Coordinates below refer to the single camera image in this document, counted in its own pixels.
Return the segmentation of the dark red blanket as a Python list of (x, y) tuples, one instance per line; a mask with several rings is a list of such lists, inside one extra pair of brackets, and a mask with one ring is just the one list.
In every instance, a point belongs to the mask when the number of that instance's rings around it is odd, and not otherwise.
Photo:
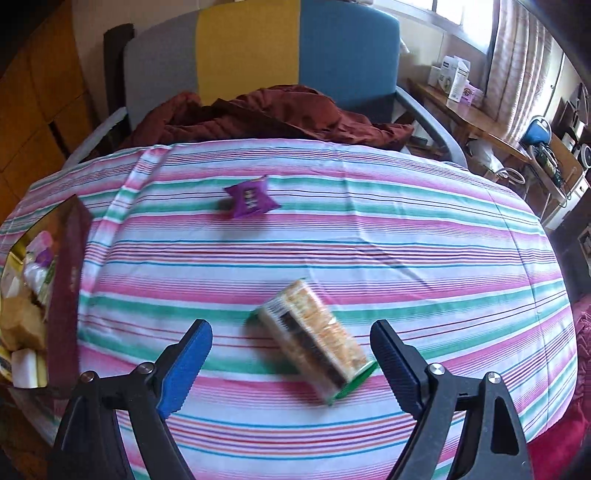
[(239, 139), (308, 139), (400, 151), (414, 127), (373, 123), (303, 85), (276, 85), (206, 106), (182, 92), (151, 110), (120, 147)]

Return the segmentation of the pink hair roller in box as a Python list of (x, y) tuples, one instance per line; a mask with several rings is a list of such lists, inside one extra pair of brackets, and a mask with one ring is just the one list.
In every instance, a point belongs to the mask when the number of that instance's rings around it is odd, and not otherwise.
[(38, 256), (46, 250), (50, 250), (52, 245), (52, 235), (48, 231), (42, 230), (29, 242), (26, 252)]

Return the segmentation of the beige patterned curtain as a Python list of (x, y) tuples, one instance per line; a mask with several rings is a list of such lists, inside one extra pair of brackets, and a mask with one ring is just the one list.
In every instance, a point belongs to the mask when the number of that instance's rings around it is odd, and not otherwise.
[(521, 3), (501, 1), (483, 108), (511, 141), (519, 140), (548, 80), (552, 36)]

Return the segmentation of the yellow sponge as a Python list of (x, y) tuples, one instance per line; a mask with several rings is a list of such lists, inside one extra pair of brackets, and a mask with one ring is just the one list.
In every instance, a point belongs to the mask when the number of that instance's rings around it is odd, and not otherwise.
[(47, 326), (43, 311), (31, 300), (11, 297), (3, 300), (1, 309), (1, 337), (9, 351), (47, 348)]

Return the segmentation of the purple snack packet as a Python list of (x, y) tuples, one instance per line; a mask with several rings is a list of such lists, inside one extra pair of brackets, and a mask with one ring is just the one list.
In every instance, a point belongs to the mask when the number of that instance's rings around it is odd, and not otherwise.
[(280, 204), (270, 197), (268, 186), (269, 177), (263, 175), (225, 187), (225, 193), (231, 198), (231, 217), (237, 219), (263, 215), (280, 209)]
[(40, 267), (47, 268), (51, 265), (53, 259), (54, 254), (52, 250), (50, 248), (46, 248), (36, 256), (35, 263)]

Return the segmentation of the gold tin box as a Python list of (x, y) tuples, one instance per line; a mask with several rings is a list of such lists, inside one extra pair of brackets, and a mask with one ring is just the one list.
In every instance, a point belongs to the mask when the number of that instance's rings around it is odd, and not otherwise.
[[(78, 303), (81, 272), (92, 215), (75, 195), (52, 208), (14, 243), (1, 274), (3, 300), (24, 297), (43, 311), (47, 348), (42, 352), (47, 367), (47, 386), (21, 389), (13, 386), (11, 354), (1, 337), (1, 382), (21, 391), (64, 398), (79, 375), (77, 348)], [(54, 259), (47, 268), (26, 252), (29, 242), (42, 230), (53, 237)]]

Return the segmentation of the green cracker packet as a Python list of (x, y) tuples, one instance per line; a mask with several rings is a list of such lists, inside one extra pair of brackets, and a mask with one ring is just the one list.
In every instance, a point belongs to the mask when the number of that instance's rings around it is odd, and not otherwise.
[(304, 280), (259, 306), (256, 317), (325, 404), (348, 396), (378, 368)]

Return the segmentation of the wooden wardrobe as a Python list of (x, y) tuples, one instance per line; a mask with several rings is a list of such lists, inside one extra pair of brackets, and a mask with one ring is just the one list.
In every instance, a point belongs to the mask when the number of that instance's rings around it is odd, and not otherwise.
[(3, 1), (1, 31), (27, 37), (1, 64), (1, 218), (32, 183), (59, 171), (98, 125), (70, 1)]

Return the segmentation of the striped pink green bedsheet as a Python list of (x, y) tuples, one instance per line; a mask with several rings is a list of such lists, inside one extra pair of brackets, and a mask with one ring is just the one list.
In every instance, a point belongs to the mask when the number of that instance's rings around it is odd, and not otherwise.
[[(232, 218), (224, 188), (263, 175), (280, 209)], [(454, 374), (498, 372), (528, 439), (571, 401), (576, 335), (556, 256), (530, 207), (485, 178), (304, 140), (130, 149), (33, 184), (2, 250), (71, 195), (93, 218), (82, 369), (126, 373), (211, 323), (211, 353), (168, 420), (198, 479), (383, 479), (410, 436), (381, 372), (325, 405), (253, 320), (298, 279), (362, 346), (385, 319)]]

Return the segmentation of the white boxes on desk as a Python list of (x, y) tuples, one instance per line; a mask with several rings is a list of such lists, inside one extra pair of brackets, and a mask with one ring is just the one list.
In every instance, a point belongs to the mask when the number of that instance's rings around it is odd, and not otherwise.
[(443, 92), (451, 101), (480, 108), (484, 93), (470, 83), (470, 68), (470, 61), (447, 55), (440, 66), (431, 67), (428, 85)]

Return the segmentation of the wooden side desk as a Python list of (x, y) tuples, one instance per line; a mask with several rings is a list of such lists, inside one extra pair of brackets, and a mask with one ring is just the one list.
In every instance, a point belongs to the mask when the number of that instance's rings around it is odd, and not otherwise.
[(453, 123), (452, 135), (461, 146), (466, 146), (469, 141), (482, 140), (492, 146), (493, 153), (505, 167), (517, 170), (525, 177), (526, 183), (519, 185), (517, 191), (541, 217), (545, 230), (557, 230), (587, 193), (589, 184), (583, 167), (557, 137), (552, 138), (550, 149), (564, 179), (562, 189), (557, 188), (525, 147), (509, 139), (500, 124), (483, 111), (449, 100), (443, 92), (414, 80), (409, 82), (409, 88), (417, 100), (433, 106)]

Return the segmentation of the white sponge block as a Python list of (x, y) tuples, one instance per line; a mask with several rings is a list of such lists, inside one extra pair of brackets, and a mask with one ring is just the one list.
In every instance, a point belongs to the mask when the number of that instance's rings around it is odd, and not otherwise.
[(47, 367), (42, 352), (21, 349), (11, 354), (13, 386), (21, 389), (36, 389), (47, 386)]

